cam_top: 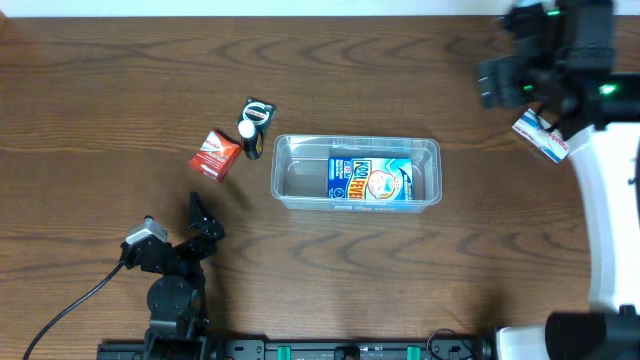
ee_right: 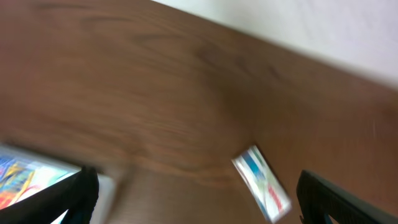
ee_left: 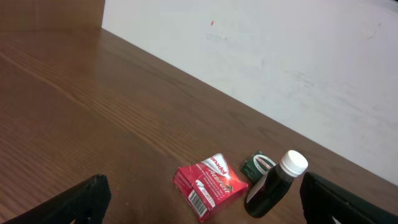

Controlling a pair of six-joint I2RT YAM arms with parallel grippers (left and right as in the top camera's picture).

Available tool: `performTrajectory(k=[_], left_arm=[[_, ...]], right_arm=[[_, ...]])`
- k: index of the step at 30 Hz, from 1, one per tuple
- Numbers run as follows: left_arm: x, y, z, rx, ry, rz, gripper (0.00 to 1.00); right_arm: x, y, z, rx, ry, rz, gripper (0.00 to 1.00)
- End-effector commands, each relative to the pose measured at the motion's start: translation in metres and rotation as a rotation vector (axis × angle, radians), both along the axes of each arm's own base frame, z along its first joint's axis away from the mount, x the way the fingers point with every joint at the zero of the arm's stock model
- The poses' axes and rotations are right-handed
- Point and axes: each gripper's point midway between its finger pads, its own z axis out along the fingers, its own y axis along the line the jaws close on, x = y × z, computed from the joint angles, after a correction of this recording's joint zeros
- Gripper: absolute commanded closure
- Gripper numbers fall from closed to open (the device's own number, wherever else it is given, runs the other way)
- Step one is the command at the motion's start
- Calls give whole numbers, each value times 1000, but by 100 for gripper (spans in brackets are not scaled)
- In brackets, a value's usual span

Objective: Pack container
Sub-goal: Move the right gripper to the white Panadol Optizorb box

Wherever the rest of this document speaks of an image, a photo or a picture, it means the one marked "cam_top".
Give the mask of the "white blue Panadol box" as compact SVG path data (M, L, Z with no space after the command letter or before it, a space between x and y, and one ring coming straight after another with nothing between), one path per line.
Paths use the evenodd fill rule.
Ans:
M560 132L551 131L551 125L533 109L527 109L512 129L555 163L560 163L569 153L569 146Z

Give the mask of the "blue Kool Fever box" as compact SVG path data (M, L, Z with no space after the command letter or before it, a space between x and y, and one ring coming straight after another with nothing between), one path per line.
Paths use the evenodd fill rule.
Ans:
M413 200L413 169L408 158L332 157L328 159L328 197L347 200Z

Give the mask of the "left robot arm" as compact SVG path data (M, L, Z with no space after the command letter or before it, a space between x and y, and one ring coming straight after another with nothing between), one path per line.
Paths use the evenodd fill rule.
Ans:
M121 244L120 262L160 276L147 293L150 311L141 357L147 360L224 357L224 346L206 334L210 323L206 279L201 261L217 251L224 238L222 224L208 211L198 193L189 195L188 227L195 235L178 245L154 218L129 230Z

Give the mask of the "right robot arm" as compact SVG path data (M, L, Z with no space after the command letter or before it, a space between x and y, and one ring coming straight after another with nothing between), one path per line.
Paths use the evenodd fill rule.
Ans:
M480 359L635 359L639 355L639 77L615 70L610 0L517 1L502 19L512 55L481 63L484 107L537 104L567 144L591 259L590 308L504 327Z

